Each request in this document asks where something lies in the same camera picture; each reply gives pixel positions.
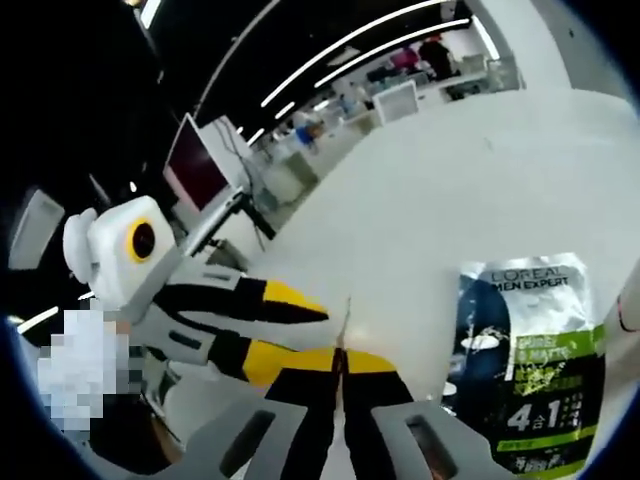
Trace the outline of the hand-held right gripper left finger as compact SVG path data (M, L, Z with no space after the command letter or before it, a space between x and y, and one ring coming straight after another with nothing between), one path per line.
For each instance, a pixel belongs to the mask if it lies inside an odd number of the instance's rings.
M333 442L341 353L289 352L266 395L244 400L199 429L184 456L186 479L318 479Z

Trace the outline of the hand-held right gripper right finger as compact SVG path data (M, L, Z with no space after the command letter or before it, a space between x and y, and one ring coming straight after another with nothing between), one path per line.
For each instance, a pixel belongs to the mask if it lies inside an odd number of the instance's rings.
M344 438L358 479L491 479L489 442L438 403L413 398L388 360L342 354Z

